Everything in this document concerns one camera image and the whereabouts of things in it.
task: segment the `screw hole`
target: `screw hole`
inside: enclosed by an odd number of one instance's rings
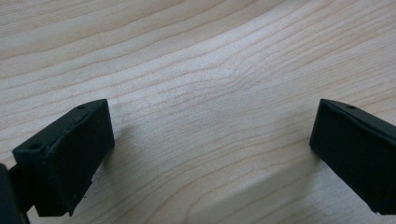
[[[34,149],[38,149],[40,147],[41,147],[41,144],[35,143],[35,144],[32,144],[31,146],[29,146],[29,149],[34,150]]]

